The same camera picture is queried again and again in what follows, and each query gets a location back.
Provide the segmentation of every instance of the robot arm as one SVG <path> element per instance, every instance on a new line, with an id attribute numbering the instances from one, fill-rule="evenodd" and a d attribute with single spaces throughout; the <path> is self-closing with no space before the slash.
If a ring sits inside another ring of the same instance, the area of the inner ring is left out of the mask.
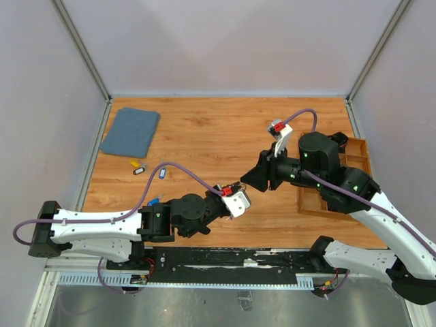
<path id="1" fill-rule="evenodd" d="M 39 223 L 35 226 L 29 255 L 52 258 L 61 253 L 82 253 L 107 258 L 113 262 L 141 260 L 133 248 L 143 248 L 143 242 L 172 242 L 174 230 L 182 237 L 196 233 L 209 234 L 207 225 L 219 217 L 238 217 L 251 206 L 240 183 L 215 186 L 223 192 L 210 191 L 201 198 L 187 194 L 181 199 L 144 206 L 127 219 L 114 220 L 126 212 L 81 213 L 62 209 L 57 202 L 45 202 L 38 219 L 55 219 L 63 223 Z M 68 223 L 68 221 L 95 223 Z M 112 222 L 101 223 L 101 220 Z"/>
<path id="2" fill-rule="evenodd" d="M 436 247 L 392 205 L 365 172 L 339 161 L 338 144 L 321 133 L 298 141 L 300 159 L 287 157 L 280 140 L 287 125 L 273 122 L 275 137 L 256 167 L 240 180 L 259 191 L 275 190 L 285 181 L 317 189 L 328 210 L 348 213 L 378 235 L 390 250 L 369 251 L 321 236 L 310 252 L 316 267 L 346 268 L 391 283 L 404 298 L 418 304 L 436 300 Z"/>

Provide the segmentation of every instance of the wooden surface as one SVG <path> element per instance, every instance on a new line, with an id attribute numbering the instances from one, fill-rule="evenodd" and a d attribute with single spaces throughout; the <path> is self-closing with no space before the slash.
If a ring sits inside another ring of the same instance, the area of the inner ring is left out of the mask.
<path id="1" fill-rule="evenodd" d="M 317 130 L 331 134 L 342 131 L 352 136 L 352 127 L 341 98 L 118 98 L 112 105 L 106 132 L 116 112 L 123 107 L 156 110 L 161 120 L 144 161 L 152 169 L 161 160 L 176 161 L 210 185 L 228 184 L 256 164 L 259 152 L 269 149 L 273 138 L 266 132 L 274 119 L 286 119 L 293 112 L 311 107 L 318 112 Z M 312 115 L 294 119 L 288 151 L 297 155 L 297 140 L 309 131 Z M 139 200 L 148 174 L 134 176 L 131 158 L 99 153 L 84 211 L 121 211 Z M 164 180 L 155 178 L 146 202 L 163 194 L 162 201 L 186 193 L 204 195 L 203 186 L 177 168 L 168 167 Z M 349 245 L 384 247 L 368 228 L 357 221 L 340 221 L 297 213 L 297 188 L 282 184 L 276 191 L 261 193 L 248 187 L 252 207 L 233 221 L 218 219 L 212 232 L 192 238 L 176 236 L 167 246 L 204 247 L 310 247 L 320 235 Z"/>

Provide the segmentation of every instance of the small blue item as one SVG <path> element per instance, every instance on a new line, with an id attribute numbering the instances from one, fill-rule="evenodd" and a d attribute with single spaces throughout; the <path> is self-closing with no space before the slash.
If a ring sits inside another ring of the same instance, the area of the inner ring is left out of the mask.
<path id="1" fill-rule="evenodd" d="M 155 111 L 123 108 L 116 113 L 114 123 L 100 150 L 108 155 L 145 158 L 160 120 Z"/>
<path id="2" fill-rule="evenodd" d="M 162 196 L 158 196 L 157 198 L 152 199 L 151 201 L 149 201 L 149 203 L 147 203 L 147 206 L 152 206 L 156 203 L 159 203 L 159 201 L 161 200 Z"/>
<path id="3" fill-rule="evenodd" d="M 159 179 L 164 179 L 166 176 L 166 167 L 162 167 L 161 170 L 159 171 Z"/>

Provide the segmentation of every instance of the gray wall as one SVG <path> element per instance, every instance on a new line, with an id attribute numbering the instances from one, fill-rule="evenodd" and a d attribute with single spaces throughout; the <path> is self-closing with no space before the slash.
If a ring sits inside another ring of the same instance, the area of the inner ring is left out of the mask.
<path id="1" fill-rule="evenodd" d="M 110 92 L 344 95 L 399 0 L 64 0 Z"/>
<path id="2" fill-rule="evenodd" d="M 436 240 L 436 2 L 414 1 L 354 101 L 377 181 Z M 436 304 L 429 306 L 436 325 Z"/>
<path id="3" fill-rule="evenodd" d="M 12 228 L 74 205 L 104 101 L 49 1 L 2 1 L 0 44 L 0 325 L 21 327 L 45 260 Z"/>

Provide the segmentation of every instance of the red object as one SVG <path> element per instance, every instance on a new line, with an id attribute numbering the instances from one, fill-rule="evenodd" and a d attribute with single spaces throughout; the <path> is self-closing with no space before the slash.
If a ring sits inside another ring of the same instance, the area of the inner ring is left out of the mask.
<path id="1" fill-rule="evenodd" d="M 150 264 L 150 269 L 149 269 L 149 279 L 150 279 L 151 275 L 155 272 L 155 261 L 151 258 L 145 258 L 145 262 L 148 262 Z"/>
<path id="2" fill-rule="evenodd" d="M 230 188 L 230 186 L 224 187 L 221 192 L 223 192 L 221 194 L 221 196 L 229 196 L 230 194 L 232 194 L 232 189 Z"/>
<path id="3" fill-rule="evenodd" d="M 274 125 L 274 130 L 278 133 L 280 132 L 283 128 L 285 128 L 285 124 L 283 124 L 283 121 L 278 122 L 277 124 Z"/>

